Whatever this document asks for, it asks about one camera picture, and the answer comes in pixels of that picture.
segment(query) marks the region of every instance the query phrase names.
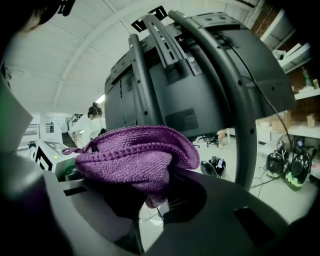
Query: white floor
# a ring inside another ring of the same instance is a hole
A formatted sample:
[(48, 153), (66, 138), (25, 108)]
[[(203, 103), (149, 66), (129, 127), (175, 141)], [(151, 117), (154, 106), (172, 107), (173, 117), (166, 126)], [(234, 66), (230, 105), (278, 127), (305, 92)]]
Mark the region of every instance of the white floor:
[[(219, 149), (214, 144), (207, 147), (203, 140), (195, 142), (194, 144), (200, 145), (198, 151), (201, 161), (208, 161), (212, 156), (223, 158), (226, 162), (226, 170), (222, 178), (234, 182), (237, 163), (235, 138), (231, 138), (231, 144), (226, 144), (223, 149)], [(264, 174), (263, 167), (265, 166), (265, 163), (266, 155), (258, 154), (252, 186), (259, 185), (262, 182), (271, 179)], [(195, 171), (201, 173), (200, 167)], [(250, 193), (272, 207), (288, 223), (291, 223), (308, 212), (318, 193), (318, 188), (314, 184), (307, 182), (299, 191), (293, 191), (281, 178), (279, 178), (264, 184), (262, 187), (257, 186), (252, 188)], [(148, 209), (145, 205), (140, 212), (140, 219), (142, 244), (145, 251), (147, 251), (161, 235), (163, 223), (162, 219), (157, 215), (157, 209)]]

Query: black helmet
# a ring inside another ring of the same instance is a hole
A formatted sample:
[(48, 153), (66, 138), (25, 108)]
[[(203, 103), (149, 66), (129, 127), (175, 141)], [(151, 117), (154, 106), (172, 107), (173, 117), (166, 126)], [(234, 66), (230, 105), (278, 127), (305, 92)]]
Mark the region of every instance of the black helmet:
[(287, 184), (295, 189), (301, 189), (311, 172), (312, 157), (317, 153), (313, 147), (308, 151), (302, 151), (295, 156), (291, 166), (285, 174)]
[(226, 168), (226, 161), (217, 156), (211, 160), (201, 161), (201, 172), (205, 175), (220, 177)]
[(268, 155), (265, 163), (265, 173), (268, 176), (277, 178), (284, 172), (285, 161), (282, 154), (272, 152)]

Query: black handle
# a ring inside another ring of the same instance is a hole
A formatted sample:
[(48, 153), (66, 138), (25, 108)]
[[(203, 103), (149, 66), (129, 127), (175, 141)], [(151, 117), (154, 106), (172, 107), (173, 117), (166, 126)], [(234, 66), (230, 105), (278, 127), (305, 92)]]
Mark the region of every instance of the black handle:
[(184, 28), (202, 48), (222, 82), (230, 106), (236, 135), (237, 163), (235, 183), (249, 191), (257, 159), (257, 133), (253, 105), (246, 83), (223, 47), (200, 24), (180, 11), (169, 17)]
[(143, 113), (143, 124), (164, 125), (154, 84), (145, 62), (144, 51), (139, 38), (136, 34), (131, 34), (128, 41), (132, 70), (136, 81), (133, 84), (133, 91), (137, 94), (141, 106), (140, 112)]
[(187, 58), (177, 40), (167, 32), (166, 27), (154, 15), (148, 14), (142, 21), (154, 40), (164, 68)]

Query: dark hair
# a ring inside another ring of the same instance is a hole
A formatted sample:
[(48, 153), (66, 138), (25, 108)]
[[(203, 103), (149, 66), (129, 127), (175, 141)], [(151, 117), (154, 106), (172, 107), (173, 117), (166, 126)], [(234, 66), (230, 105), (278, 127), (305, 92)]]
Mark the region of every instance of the dark hair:
[(6, 0), (1, 3), (1, 10), (12, 14), (1, 15), (0, 22), (3, 26), (0, 42), (0, 54), (2, 55), (10, 38), (19, 31), (32, 15), (40, 16), (40, 24), (47, 22), (58, 10), (59, 0)]
[(89, 111), (88, 111), (88, 118), (89, 118), (89, 115), (93, 115), (93, 117), (100, 117), (102, 116), (102, 110), (101, 110), (101, 107), (99, 107), (99, 104), (94, 102), (92, 103), (92, 106), (89, 107)]

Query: purple knit hat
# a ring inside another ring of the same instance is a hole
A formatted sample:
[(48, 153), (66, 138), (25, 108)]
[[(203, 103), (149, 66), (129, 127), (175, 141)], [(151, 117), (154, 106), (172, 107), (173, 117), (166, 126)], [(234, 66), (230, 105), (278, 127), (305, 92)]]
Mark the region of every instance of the purple knit hat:
[(146, 204), (155, 208), (166, 200), (168, 166), (197, 169), (199, 153), (176, 130), (158, 125), (130, 126), (109, 131), (83, 148), (65, 148), (78, 153), (75, 167), (88, 178), (106, 183), (129, 183), (148, 195)]

